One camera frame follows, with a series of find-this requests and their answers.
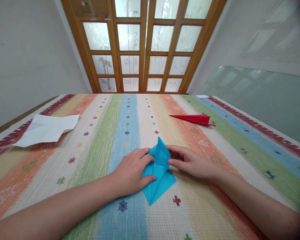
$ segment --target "forearm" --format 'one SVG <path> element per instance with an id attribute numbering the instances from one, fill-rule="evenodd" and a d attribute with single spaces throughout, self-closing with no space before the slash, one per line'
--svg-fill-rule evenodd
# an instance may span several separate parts
<path id="1" fill-rule="evenodd" d="M 212 180 L 270 239 L 295 239 L 300 234 L 299 213 L 222 168 Z"/>
<path id="2" fill-rule="evenodd" d="M 119 197 L 112 175 L 63 191 L 0 221 L 0 239 L 59 239 Z"/>

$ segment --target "colorful tablecloth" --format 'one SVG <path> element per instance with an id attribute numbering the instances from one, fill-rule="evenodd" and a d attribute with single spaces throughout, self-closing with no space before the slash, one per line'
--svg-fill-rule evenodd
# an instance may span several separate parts
<path id="1" fill-rule="evenodd" d="M 169 115 L 208 114 L 216 127 Z M 300 143 L 221 99 L 192 95 L 79 94 L 41 112 L 80 114 L 57 143 L 1 148 L 30 121 L 1 135 L 0 219 L 53 194 L 111 173 L 123 156 L 166 144 L 185 146 L 300 212 Z M 142 191 L 117 199 L 80 222 L 65 239 L 255 239 L 263 235 L 217 187 L 178 171 L 151 207 Z"/>

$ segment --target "origami crane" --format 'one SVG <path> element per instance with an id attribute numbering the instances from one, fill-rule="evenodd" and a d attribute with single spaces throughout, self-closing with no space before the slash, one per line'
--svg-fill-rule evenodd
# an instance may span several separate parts
<path id="1" fill-rule="evenodd" d="M 144 169 L 142 176 L 154 175 L 157 180 L 150 183 L 143 189 L 143 193 L 151 206 L 165 191 L 167 191 L 177 180 L 168 170 L 168 160 L 171 158 L 169 150 L 160 137 L 158 144 L 154 146 L 149 154 L 154 157 Z"/>
<path id="2" fill-rule="evenodd" d="M 210 126 L 216 126 L 214 124 L 209 124 L 209 119 L 210 116 L 206 114 L 201 114 L 201 115 L 169 115 L 171 117 L 175 118 L 181 118 L 190 122 L 195 122 L 195 123 L 200 123 L 200 124 L 205 124 L 205 125 L 210 125 Z"/>

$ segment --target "blue origami crane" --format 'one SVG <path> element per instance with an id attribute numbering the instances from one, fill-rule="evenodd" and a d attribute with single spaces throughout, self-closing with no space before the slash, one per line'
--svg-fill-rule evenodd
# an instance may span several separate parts
<path id="1" fill-rule="evenodd" d="M 146 166 L 142 176 L 154 175 L 157 178 L 156 181 L 143 189 L 143 193 L 151 206 L 177 180 L 168 170 L 168 160 L 171 157 L 169 150 L 160 137 L 158 137 L 158 144 L 150 150 L 149 154 L 154 157 L 154 162 L 150 162 Z"/>

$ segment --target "blue stripe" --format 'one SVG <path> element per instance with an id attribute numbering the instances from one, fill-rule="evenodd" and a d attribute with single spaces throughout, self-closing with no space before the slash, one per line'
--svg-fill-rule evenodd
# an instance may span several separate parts
<path id="1" fill-rule="evenodd" d="M 223 108 L 220 108 L 217 104 L 210 100 L 200 99 L 197 96 L 194 96 L 198 101 L 200 101 L 207 108 L 212 110 L 215 114 L 223 118 L 227 123 L 229 123 L 233 128 L 242 133 L 248 139 L 250 139 L 254 144 L 259 146 L 263 151 L 268 155 L 276 159 L 279 163 L 286 166 L 294 175 L 300 178 L 300 159 L 294 155 L 291 155 L 287 150 L 278 147 L 275 143 L 271 142 L 268 138 L 264 137 L 255 129 L 245 125 L 239 118 L 233 117 L 229 112 L 225 111 Z"/>
<path id="2" fill-rule="evenodd" d="M 140 148 L 136 94 L 123 95 L 118 119 L 108 173 L 116 169 L 125 155 Z M 119 205 L 123 200 L 127 203 L 127 209 L 122 212 Z M 146 198 L 142 191 L 107 204 L 98 213 L 99 226 L 94 238 L 148 239 L 145 204 Z"/>

